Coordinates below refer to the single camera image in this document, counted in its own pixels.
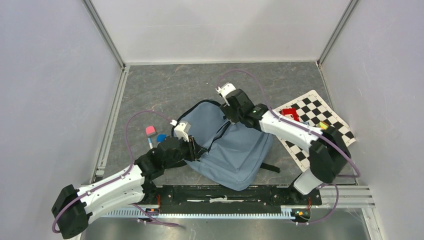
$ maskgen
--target red object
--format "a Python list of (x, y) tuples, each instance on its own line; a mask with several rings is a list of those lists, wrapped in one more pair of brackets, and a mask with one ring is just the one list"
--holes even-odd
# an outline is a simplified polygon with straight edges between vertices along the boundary
[(299, 121), (299, 115), (296, 112), (296, 108), (291, 107), (291, 108), (284, 108), (283, 110), (281, 110), (281, 115), (285, 116), (285, 117), (289, 117), (292, 118), (295, 121)]

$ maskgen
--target blue object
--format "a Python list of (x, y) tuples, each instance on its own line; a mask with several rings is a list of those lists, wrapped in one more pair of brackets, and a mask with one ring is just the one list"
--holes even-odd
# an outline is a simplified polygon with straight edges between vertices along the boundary
[(165, 140), (166, 137), (167, 137), (166, 134), (159, 134), (156, 137), (156, 142), (161, 143), (161, 142), (163, 142)]

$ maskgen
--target gray floor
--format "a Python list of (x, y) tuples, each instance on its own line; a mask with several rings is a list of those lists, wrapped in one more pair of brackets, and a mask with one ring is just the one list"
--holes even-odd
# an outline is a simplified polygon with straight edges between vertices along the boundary
[[(231, 69), (244, 69), (259, 78), (273, 108), (281, 106), (310, 90), (317, 93), (331, 106), (324, 82), (314, 62), (220, 63), (190, 65), (131, 66), (120, 106), (116, 127), (105, 168), (108, 177), (123, 168), (130, 157), (125, 145), (124, 128), (136, 112), (154, 110), (177, 119), (197, 102), (214, 99), (222, 103), (214, 86), (220, 76)], [(233, 73), (223, 84), (231, 82), (243, 89), (250, 99), (262, 103), (257, 85), (243, 73)], [(144, 113), (134, 118), (128, 128), (128, 139), (134, 157), (149, 150), (145, 128), (153, 125), (158, 134), (170, 134), (171, 125), (156, 114)], [(260, 169), (254, 184), (290, 184), (301, 170), (283, 145), (275, 138), (264, 161), (277, 166), (281, 172)], [(352, 174), (350, 167), (344, 174)], [(156, 185), (211, 185), (216, 184), (198, 174), (189, 166), (169, 169), (155, 181)], [(354, 183), (353, 179), (336, 179), (336, 183)]]
[[(328, 209), (313, 209), (312, 220)], [(101, 217), (83, 233), (85, 240), (370, 240), (361, 209), (337, 209), (323, 222), (296, 226), (271, 219), (162, 219), (183, 227), (144, 225), (129, 218)]]

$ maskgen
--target checkerboard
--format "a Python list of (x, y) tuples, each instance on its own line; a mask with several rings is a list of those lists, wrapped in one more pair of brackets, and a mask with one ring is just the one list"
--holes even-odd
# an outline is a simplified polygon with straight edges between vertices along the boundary
[[(296, 113), (302, 122), (308, 122), (310, 126), (316, 126), (319, 122), (323, 121), (326, 124), (335, 127), (343, 135), (342, 138), (346, 146), (355, 142), (355, 137), (351, 132), (349, 125), (343, 121), (318, 95), (315, 90), (312, 90), (274, 110), (280, 112), (282, 109), (295, 108)], [(309, 168), (309, 155), (300, 149), (297, 145), (282, 138), (278, 138), (283, 144), (285, 149), (297, 163), (299, 168), (304, 172)]]

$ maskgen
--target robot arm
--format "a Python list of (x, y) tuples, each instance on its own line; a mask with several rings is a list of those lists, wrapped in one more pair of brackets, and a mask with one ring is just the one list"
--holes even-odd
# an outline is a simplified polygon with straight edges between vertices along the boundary
[[(135, 160), (129, 168), (117, 172), (96, 183), (75, 189), (74, 186), (64, 187), (51, 209), (56, 218), (60, 211), (71, 201), (87, 193), (66, 209), (57, 220), (63, 239), (72, 238), (82, 233), (89, 224), (100, 216), (120, 207), (156, 196), (156, 186), (153, 180), (164, 174), (167, 167), (180, 161), (196, 161), (207, 150), (198, 145), (194, 138), (188, 135), (190, 124), (180, 121), (175, 127), (176, 137), (167, 137), (156, 148)], [(110, 180), (121, 178), (107, 184)]]
[[(277, 118), (266, 105), (254, 105), (243, 90), (236, 89), (230, 83), (219, 88), (218, 93), (225, 101), (220, 109), (232, 123), (241, 122), (248, 128), (276, 135), (296, 144), (309, 154), (310, 168), (298, 176), (289, 187), (292, 189), (293, 194), (290, 193), (292, 198), (302, 199), (320, 184), (332, 183), (346, 164), (346, 160), (335, 149), (315, 134), (325, 136), (350, 157), (341, 133), (333, 127), (321, 130), (317, 127), (306, 126), (286, 119), (274, 111)], [(87, 196), (76, 200), (57, 220), (62, 237), (69, 239), (78, 235), (101, 215), (112, 210), (141, 201), (149, 202), (151, 198), (154, 198), (156, 186), (153, 180), (163, 175), (167, 167), (183, 160), (196, 161), (207, 151), (188, 134), (189, 129), (188, 122), (180, 121), (174, 128), (176, 137), (167, 137), (165, 141), (158, 144), (157, 148), (140, 156), (125, 176), (123, 173), (127, 171), (127, 168), (91, 185), (77, 189), (72, 185), (64, 187), (51, 209), (55, 218), (71, 201), (75, 201), (85, 193)], [(116, 177), (120, 177), (121, 180), (107, 184)], [(91, 192), (100, 185), (104, 187)]]
[(232, 123), (241, 122), (248, 128), (273, 134), (297, 145), (309, 154), (310, 168), (299, 175), (290, 186), (299, 198), (309, 194), (322, 183), (331, 184), (347, 163), (339, 152), (321, 140), (318, 135), (329, 139), (346, 155), (351, 156), (342, 134), (334, 127), (322, 130), (286, 118), (276, 111), (273, 111), (273, 114), (264, 104), (254, 105), (243, 90), (236, 89), (231, 83), (219, 87), (217, 91), (225, 101), (220, 108)]

